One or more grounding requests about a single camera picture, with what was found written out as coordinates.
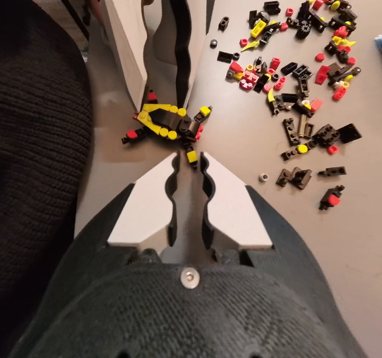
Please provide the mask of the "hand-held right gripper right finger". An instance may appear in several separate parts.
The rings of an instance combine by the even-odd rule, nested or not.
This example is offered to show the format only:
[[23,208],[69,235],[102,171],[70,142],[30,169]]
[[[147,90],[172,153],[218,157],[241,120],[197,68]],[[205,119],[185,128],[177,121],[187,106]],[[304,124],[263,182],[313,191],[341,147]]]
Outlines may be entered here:
[[203,191],[202,239],[207,250],[266,250],[273,242],[248,186],[209,153],[200,160]]

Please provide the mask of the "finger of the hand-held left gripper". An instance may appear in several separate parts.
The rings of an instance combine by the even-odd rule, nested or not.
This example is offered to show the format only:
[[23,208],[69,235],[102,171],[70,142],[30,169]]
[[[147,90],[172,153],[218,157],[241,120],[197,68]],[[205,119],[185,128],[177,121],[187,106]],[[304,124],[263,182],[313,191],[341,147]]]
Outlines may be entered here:
[[186,108],[206,38],[207,0],[170,0],[176,38],[176,98]]
[[123,74],[131,102],[135,110],[139,110],[147,85],[144,0],[100,0],[100,7],[114,59]]

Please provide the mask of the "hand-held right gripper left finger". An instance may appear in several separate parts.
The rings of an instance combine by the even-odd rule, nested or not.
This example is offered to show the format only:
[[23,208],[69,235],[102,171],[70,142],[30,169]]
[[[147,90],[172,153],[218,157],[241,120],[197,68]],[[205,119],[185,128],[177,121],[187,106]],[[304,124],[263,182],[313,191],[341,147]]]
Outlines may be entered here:
[[180,152],[173,152],[133,184],[107,240],[110,246],[161,253],[177,237],[176,203]]

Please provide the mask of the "yellow black lego model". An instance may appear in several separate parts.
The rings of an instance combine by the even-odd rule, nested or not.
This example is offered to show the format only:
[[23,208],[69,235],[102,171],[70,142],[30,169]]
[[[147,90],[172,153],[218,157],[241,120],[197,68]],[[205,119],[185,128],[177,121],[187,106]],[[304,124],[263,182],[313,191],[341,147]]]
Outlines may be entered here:
[[210,117],[212,111],[212,106],[203,106],[192,118],[187,114],[185,108],[159,103],[156,94],[150,90],[148,102],[143,104],[141,111],[135,112],[133,117],[141,127],[127,131],[121,142],[122,144],[134,144],[149,135],[157,135],[168,141],[179,141],[186,153],[189,165],[196,170],[198,157],[193,144],[200,139],[204,130],[203,122]]

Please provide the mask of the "pile of loose lego pieces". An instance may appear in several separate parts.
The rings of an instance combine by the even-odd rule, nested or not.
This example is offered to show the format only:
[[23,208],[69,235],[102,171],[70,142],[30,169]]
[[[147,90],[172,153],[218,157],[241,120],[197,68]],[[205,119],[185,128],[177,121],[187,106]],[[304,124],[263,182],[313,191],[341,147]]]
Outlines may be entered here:
[[266,173],[287,164],[276,186],[279,192],[290,184],[302,192],[312,177],[318,178],[319,194],[313,215],[307,204],[299,203],[300,194],[288,199],[287,209],[299,218],[331,219],[339,215],[335,210],[341,203],[345,186],[339,175],[345,167],[329,167],[317,174],[317,168],[297,168],[295,160],[303,164],[309,158],[348,159],[354,164],[362,160],[361,146],[350,146],[364,135],[354,123],[345,124],[350,106],[334,108],[334,102],[344,98],[349,77],[356,77],[361,69],[356,59],[349,57],[349,41],[336,35],[330,38],[324,52],[315,60],[298,60],[298,52],[310,32],[319,27],[319,35],[327,26],[320,15],[311,12],[308,0],[297,1],[297,17],[293,18],[294,3],[286,6],[279,0],[216,0],[216,15],[232,19],[229,37],[245,48],[256,47],[255,55],[241,55],[234,46],[234,66],[228,69],[226,80],[238,85],[240,93],[228,93],[214,81],[208,83],[209,97],[217,114],[213,115],[211,136],[206,141],[211,148],[203,152],[234,173],[250,186],[249,175]]

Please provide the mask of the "person's black knit sweater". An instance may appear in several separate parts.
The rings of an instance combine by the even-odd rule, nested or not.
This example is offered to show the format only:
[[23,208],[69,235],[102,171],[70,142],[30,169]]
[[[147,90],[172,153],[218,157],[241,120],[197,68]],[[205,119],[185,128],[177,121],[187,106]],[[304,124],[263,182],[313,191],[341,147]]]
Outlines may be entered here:
[[74,238],[93,109],[70,35],[33,0],[1,0],[1,357],[31,322]]

